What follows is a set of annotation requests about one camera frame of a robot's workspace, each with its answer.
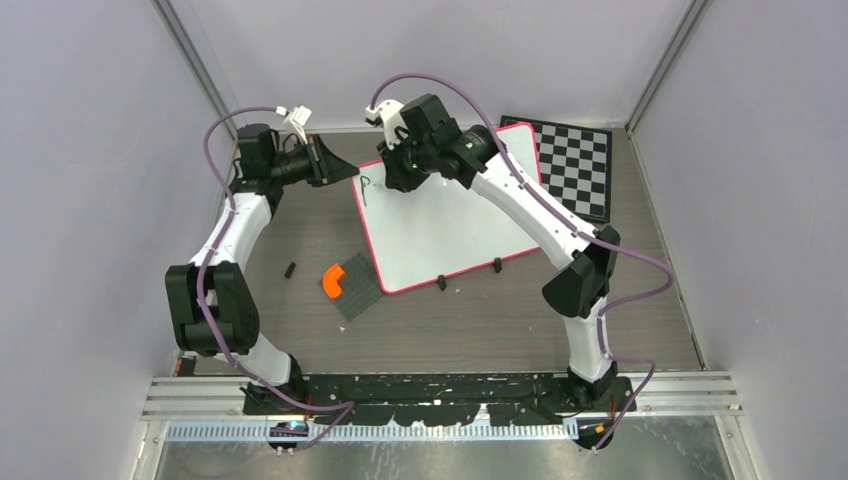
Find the white board with pink frame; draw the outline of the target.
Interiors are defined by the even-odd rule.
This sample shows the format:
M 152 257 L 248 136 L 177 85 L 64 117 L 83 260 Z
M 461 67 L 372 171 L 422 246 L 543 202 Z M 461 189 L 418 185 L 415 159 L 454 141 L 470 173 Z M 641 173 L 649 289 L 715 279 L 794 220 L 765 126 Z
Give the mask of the white board with pink frame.
M 397 294 L 537 250 L 491 202 L 438 174 L 411 193 L 385 186 L 380 160 L 351 179 L 382 290 Z

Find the black marker cap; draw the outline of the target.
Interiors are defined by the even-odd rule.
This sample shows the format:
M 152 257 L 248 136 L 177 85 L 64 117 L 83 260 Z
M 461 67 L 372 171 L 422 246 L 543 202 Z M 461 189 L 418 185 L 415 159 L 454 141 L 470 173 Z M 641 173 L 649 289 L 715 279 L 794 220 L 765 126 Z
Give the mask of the black marker cap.
M 295 262 L 291 262 L 291 263 L 287 266 L 287 268 L 286 268 L 286 270 L 285 270 L 285 272 L 284 272 L 284 277 L 285 277 L 286 279 L 289 279 L 289 278 L 292 276 L 292 274 L 293 274 L 293 272 L 294 272 L 295 268 L 296 268 L 296 263 L 295 263 Z

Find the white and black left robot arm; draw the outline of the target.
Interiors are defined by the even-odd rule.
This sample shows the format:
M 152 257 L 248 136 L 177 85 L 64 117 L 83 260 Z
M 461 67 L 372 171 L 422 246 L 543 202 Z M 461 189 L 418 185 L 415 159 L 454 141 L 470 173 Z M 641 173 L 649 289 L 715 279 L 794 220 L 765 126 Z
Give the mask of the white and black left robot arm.
M 280 412 L 298 412 L 307 398 L 300 365 L 260 332 L 260 315 L 243 269 L 270 223 L 286 186 L 324 187 L 358 174 L 318 135 L 284 151 L 267 124 L 237 132 L 238 174 L 206 244 L 187 263 L 170 267 L 165 288 L 178 347 L 234 362 Z

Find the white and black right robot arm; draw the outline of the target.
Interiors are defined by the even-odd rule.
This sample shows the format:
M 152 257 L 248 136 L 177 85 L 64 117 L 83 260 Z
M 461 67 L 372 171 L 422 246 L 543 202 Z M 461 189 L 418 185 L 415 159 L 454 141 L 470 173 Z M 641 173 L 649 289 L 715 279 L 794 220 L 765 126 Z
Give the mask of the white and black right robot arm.
M 509 155 L 489 121 L 462 129 L 434 94 L 407 104 L 371 104 L 365 120 L 383 131 L 378 152 L 388 188 L 409 193 L 439 174 L 496 206 L 542 249 L 558 270 L 542 296 L 565 325 L 563 388 L 577 408 L 598 409 L 618 374 L 606 350 L 602 313 L 617 258 L 605 246 L 619 244 L 617 231 L 597 229 L 571 213 Z

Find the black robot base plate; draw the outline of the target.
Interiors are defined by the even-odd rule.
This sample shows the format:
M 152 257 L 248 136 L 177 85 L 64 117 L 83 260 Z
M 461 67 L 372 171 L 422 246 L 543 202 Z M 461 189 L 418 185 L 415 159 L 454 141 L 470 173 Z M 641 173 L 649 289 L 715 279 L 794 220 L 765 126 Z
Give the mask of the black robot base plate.
M 578 388 L 566 374 L 321 374 L 306 379 L 293 396 L 294 406 L 268 388 L 248 384 L 241 389 L 247 415 L 298 415 L 328 426 L 339 417 L 337 406 L 353 407 L 343 425 L 409 427 L 466 426 L 480 414 L 492 425 L 554 425 L 579 414 L 611 421 L 613 414 L 633 411 L 631 381 L 617 377 L 600 398 Z

